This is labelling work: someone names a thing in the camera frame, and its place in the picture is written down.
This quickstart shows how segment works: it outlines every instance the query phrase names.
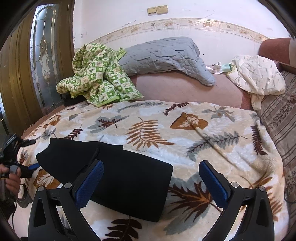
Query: frosted glass panel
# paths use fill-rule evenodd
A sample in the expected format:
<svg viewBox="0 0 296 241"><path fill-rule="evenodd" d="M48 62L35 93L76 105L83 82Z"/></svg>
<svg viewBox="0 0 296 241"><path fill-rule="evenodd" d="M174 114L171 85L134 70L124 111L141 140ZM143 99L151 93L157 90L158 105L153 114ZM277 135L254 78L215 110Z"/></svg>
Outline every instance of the frosted glass panel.
<svg viewBox="0 0 296 241"><path fill-rule="evenodd" d="M32 77L39 105L44 114L62 104L56 85L61 80L57 62L56 19L58 4L36 8L30 38Z"/></svg>

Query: gray blanket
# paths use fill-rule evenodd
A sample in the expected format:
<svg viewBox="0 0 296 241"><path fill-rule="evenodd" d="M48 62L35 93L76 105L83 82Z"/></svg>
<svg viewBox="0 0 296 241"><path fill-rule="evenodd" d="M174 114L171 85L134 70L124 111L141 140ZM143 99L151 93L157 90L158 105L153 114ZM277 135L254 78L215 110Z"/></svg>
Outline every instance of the gray blanket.
<svg viewBox="0 0 296 241"><path fill-rule="evenodd" d="M206 70L200 51L191 38L173 37L137 44L126 48L119 64L128 76L180 70L204 85L215 79Z"/></svg>

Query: person's hand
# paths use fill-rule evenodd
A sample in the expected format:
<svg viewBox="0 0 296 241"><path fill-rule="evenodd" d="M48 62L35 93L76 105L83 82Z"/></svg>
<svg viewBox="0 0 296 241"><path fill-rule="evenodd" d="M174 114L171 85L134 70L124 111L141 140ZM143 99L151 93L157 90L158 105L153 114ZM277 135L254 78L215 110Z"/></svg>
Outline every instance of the person's hand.
<svg viewBox="0 0 296 241"><path fill-rule="evenodd" d="M2 173L8 173L9 172L9 168L4 166L3 164L0 164L0 174ZM21 176L21 170L18 167L17 168L17 173L13 174L10 173L9 174L9 178L5 179L5 187L11 191L16 197L18 196L18 192L20 190L20 176Z"/></svg>

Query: light switch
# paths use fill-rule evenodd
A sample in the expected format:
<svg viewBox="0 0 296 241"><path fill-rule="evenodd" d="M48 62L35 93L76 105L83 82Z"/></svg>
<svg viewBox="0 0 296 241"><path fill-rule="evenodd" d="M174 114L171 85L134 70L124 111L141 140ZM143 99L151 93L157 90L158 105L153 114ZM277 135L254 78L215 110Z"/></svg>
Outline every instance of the light switch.
<svg viewBox="0 0 296 241"><path fill-rule="evenodd" d="M157 12L157 14L167 14L168 13L168 6L167 5L158 6L158 7L156 7L156 12Z"/></svg>
<svg viewBox="0 0 296 241"><path fill-rule="evenodd" d="M156 13L156 7L147 8L148 14Z"/></svg>

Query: wallpaper border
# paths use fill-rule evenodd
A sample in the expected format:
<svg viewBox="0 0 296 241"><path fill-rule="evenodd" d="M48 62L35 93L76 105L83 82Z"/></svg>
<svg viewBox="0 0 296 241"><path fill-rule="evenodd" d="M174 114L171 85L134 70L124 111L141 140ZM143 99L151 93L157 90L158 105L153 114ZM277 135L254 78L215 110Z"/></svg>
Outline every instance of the wallpaper border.
<svg viewBox="0 0 296 241"><path fill-rule="evenodd" d="M114 40L118 40L123 37L135 35L143 32L166 30L166 29L194 29L194 30L206 30L215 32L224 32L229 34L238 35L247 39L250 39L257 43L262 43L264 40L269 39L263 34L257 33L248 28L242 26L226 23L217 20L209 20L203 18L169 18L156 21L149 21L144 23L128 26L112 33L106 34L91 43L106 44Z"/></svg>

